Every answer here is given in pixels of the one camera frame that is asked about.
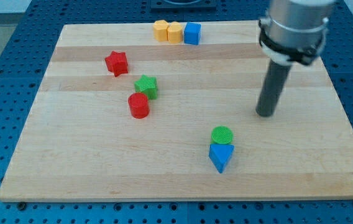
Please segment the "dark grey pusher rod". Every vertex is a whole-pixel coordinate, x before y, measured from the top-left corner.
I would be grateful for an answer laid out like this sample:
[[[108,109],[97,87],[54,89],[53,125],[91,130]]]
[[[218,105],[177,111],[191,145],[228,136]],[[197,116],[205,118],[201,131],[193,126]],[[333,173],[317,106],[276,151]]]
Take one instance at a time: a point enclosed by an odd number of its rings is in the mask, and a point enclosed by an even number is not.
[[[291,65],[270,61],[255,108],[259,116],[270,117],[274,114],[290,70]]]

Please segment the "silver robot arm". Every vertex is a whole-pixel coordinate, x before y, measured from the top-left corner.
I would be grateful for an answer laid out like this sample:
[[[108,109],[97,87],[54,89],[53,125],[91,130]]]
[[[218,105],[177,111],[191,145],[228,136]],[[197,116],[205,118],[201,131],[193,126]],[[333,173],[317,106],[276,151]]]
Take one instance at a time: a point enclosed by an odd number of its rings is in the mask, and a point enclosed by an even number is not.
[[[326,45],[335,0],[272,0],[259,19],[259,44],[270,59],[256,106],[272,116],[294,63],[311,65]]]

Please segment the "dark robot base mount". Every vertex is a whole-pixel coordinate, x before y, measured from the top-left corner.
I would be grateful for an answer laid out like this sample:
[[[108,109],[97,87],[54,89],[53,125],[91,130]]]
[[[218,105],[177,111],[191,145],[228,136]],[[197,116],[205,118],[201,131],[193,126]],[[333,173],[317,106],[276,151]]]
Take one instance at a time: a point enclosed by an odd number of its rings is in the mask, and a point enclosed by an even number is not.
[[[217,0],[150,0],[151,11],[216,9]]]

